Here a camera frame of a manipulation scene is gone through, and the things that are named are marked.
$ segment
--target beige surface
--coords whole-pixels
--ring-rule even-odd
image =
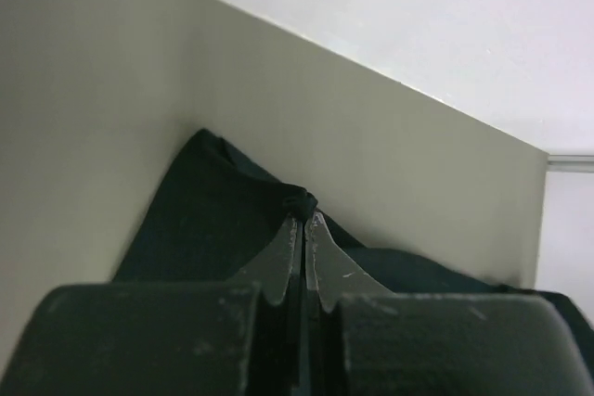
[[[543,152],[214,0],[0,2],[0,358],[202,125],[370,244],[534,282]]]

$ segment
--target garment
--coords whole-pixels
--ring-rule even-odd
[[[224,139],[201,130],[165,174],[113,280],[225,280],[268,245],[288,214],[304,222],[316,205],[303,187],[281,183]],[[562,294],[492,286],[416,254],[370,249],[325,219],[336,244],[393,292],[506,292],[548,300],[594,376],[594,333]]]

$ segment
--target white surface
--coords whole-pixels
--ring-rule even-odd
[[[536,286],[562,292],[594,321],[594,174],[549,172]]]
[[[551,153],[594,153],[591,0],[225,0]]]
[[[109,278],[202,125],[365,242],[534,282],[543,152],[214,0],[0,11],[0,361],[50,288]]]

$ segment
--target black fabric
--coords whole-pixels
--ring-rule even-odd
[[[289,213],[305,220],[316,199],[282,184],[222,138],[195,134],[175,158],[114,281],[224,280],[275,236]],[[530,293],[552,303],[594,376],[594,333],[558,293],[490,286],[396,249],[367,249],[325,215],[334,241],[394,292]]]

